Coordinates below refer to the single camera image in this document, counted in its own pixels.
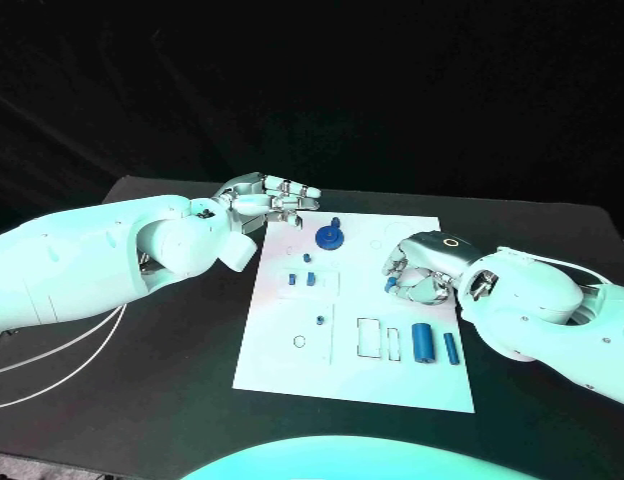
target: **white cable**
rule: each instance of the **white cable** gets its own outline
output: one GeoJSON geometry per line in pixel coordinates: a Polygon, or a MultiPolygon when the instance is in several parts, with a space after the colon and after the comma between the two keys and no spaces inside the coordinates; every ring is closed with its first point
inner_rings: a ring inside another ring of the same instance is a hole
{"type": "Polygon", "coordinates": [[[18,398],[18,400],[14,400],[12,402],[1,403],[1,404],[0,404],[0,408],[9,407],[11,405],[15,405],[17,403],[21,403],[21,402],[24,402],[25,400],[30,400],[31,398],[40,396],[43,393],[47,393],[47,392],[48,392],[53,388],[56,388],[63,382],[66,382],[66,380],[69,380],[69,379],[76,375],[76,373],[86,367],[86,365],[92,362],[92,360],[94,359],[94,357],[99,355],[99,352],[100,352],[102,349],[105,348],[105,345],[107,344],[109,339],[112,338],[113,332],[116,331],[116,327],[119,326],[120,319],[122,319],[122,317],[123,317],[123,312],[126,311],[126,305],[120,306],[119,308],[120,308],[119,318],[116,319],[116,323],[113,324],[112,330],[110,330],[109,334],[106,335],[105,341],[102,342],[102,345],[99,346],[99,348],[94,350],[94,353],[90,355],[90,358],[89,358],[89,359],[83,362],[83,364],[69,373],[69,375],[66,375],[53,385],[50,385],[47,388],[41,389],[40,391],[37,391],[35,393],[32,393],[32,394],[28,395],[27,397],[18,398]]]}
{"type": "Polygon", "coordinates": [[[589,273],[592,276],[595,276],[602,283],[605,283],[608,285],[612,285],[611,280],[603,275],[599,275],[596,272],[589,270],[589,268],[585,268],[585,267],[580,267],[579,265],[575,265],[575,263],[562,262],[560,260],[554,260],[553,258],[540,257],[539,255],[533,255],[531,253],[521,252],[520,250],[513,250],[508,247],[498,247],[498,250],[504,250],[505,252],[517,253],[518,255],[530,257],[534,260],[541,260],[546,263],[553,263],[556,265],[563,265],[566,267],[575,268],[576,270],[580,270],[585,273],[589,273]]]}
{"type": "Polygon", "coordinates": [[[21,367],[22,365],[27,365],[28,363],[32,363],[35,362],[37,360],[41,360],[43,358],[48,357],[50,355],[53,355],[54,353],[60,352],[64,348],[69,348],[73,344],[76,344],[83,338],[87,337],[87,335],[92,335],[100,328],[102,326],[106,324],[106,322],[113,318],[113,316],[116,315],[116,312],[119,311],[120,307],[116,307],[113,309],[113,312],[106,316],[106,318],[102,320],[102,322],[99,322],[99,324],[90,328],[90,330],[87,330],[79,337],[76,337],[69,343],[66,343],[64,345],[61,345],[60,347],[54,348],[53,350],[50,350],[47,353],[43,353],[41,355],[37,355],[35,357],[24,360],[22,362],[18,362],[18,363],[14,363],[12,365],[8,365],[7,367],[4,368],[0,368],[0,373],[4,373],[7,372],[8,370],[12,370],[14,368],[18,368],[21,367]]]}

